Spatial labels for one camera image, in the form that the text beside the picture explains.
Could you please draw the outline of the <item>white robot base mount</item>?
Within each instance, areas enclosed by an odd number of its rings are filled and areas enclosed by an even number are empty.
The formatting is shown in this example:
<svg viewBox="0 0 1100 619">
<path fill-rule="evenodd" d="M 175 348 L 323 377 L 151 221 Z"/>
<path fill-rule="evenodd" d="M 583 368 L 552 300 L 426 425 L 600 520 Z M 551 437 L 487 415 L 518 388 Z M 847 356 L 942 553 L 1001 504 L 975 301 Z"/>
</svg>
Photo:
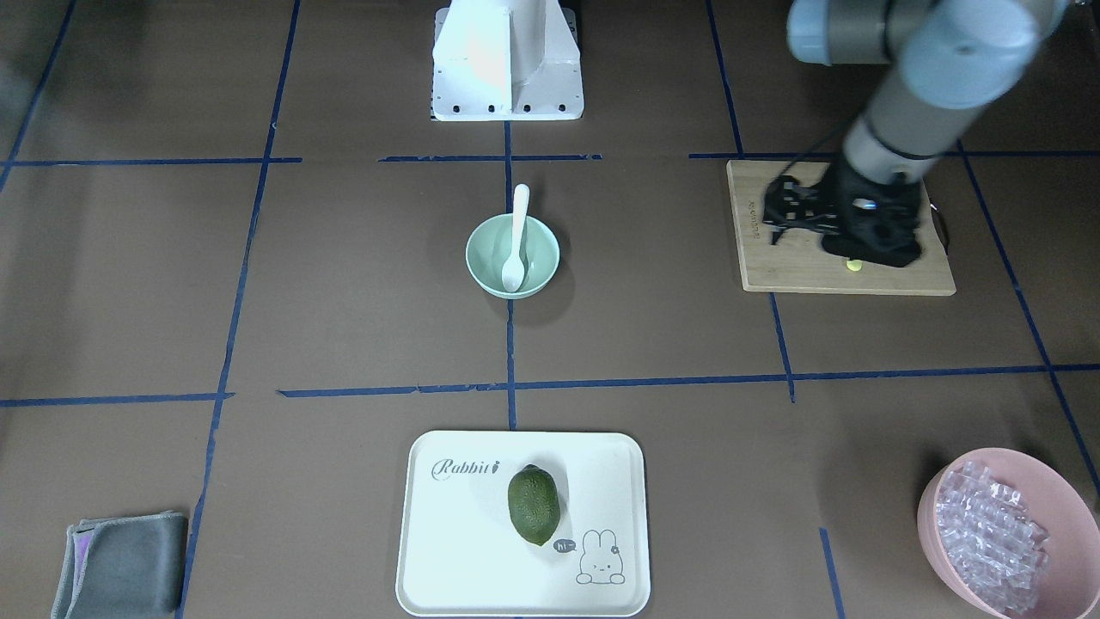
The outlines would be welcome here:
<svg viewBox="0 0 1100 619">
<path fill-rule="evenodd" d="M 578 9 L 452 1 L 435 14 L 431 117 L 442 122 L 583 117 Z"/>
</svg>

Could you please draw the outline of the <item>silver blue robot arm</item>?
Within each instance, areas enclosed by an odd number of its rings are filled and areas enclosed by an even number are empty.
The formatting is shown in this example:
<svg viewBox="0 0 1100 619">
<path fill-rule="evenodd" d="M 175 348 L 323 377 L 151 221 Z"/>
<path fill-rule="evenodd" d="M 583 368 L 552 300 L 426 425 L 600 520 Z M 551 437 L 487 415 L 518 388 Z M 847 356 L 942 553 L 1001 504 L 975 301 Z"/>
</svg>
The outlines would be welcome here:
<svg viewBox="0 0 1100 619">
<path fill-rule="evenodd" d="M 1066 1 L 795 1 L 787 46 L 821 65 L 888 64 L 818 183 L 787 172 L 767 185 L 771 242 L 820 235 L 846 259 L 906 267 L 932 166 L 1028 70 Z"/>
</svg>

